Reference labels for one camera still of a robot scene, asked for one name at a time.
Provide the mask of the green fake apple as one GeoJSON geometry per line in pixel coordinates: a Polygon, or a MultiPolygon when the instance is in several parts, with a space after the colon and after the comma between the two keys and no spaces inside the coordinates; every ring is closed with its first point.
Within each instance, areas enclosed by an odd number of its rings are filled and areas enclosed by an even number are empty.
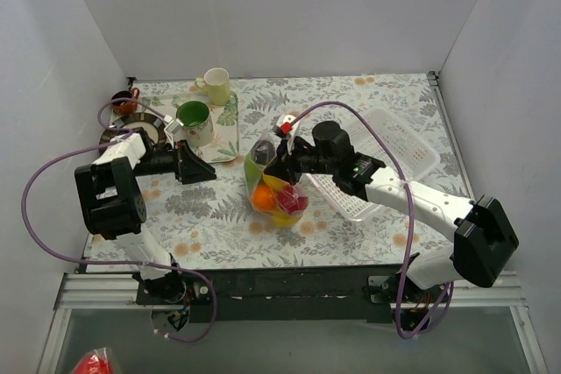
{"type": "Polygon", "coordinates": [[[245,181],[248,187],[254,187],[259,183],[262,174],[262,166],[256,164],[249,156],[245,157],[244,162],[245,181]]]}

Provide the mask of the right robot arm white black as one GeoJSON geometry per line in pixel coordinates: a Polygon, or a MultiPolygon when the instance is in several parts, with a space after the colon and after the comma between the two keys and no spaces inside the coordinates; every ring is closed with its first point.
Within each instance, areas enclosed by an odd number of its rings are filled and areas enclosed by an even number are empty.
{"type": "Polygon", "coordinates": [[[281,142],[267,175],[295,185],[303,174],[327,174],[343,194],[411,215],[449,240],[446,247],[407,257],[404,268],[385,281],[383,289],[398,298],[413,302],[461,279],[489,288],[519,245],[497,199],[474,201],[406,182],[383,161],[355,151],[338,123],[317,124],[312,143],[297,135],[293,122],[279,123],[274,133],[281,142]]]}

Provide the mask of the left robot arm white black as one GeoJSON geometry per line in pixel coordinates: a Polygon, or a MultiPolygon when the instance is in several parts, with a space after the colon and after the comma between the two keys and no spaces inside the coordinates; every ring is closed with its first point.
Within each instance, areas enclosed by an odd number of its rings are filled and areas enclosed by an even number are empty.
{"type": "Polygon", "coordinates": [[[175,304],[187,294],[178,264],[146,226],[147,211],[137,178],[171,173],[183,185],[217,178],[185,140],[161,150],[142,128],[115,136],[88,166],[75,170],[75,183],[88,231],[124,250],[138,267],[138,282],[147,293],[175,304]]]}

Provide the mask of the clear zip top bag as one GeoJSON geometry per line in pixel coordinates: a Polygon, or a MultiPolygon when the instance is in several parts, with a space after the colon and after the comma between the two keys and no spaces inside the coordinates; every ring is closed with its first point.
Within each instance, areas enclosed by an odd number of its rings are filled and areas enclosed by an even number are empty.
{"type": "Polygon", "coordinates": [[[252,209],[275,227],[286,228],[301,220],[309,197],[299,185],[265,174],[275,155],[273,136],[263,132],[245,156],[245,184],[252,209]]]}

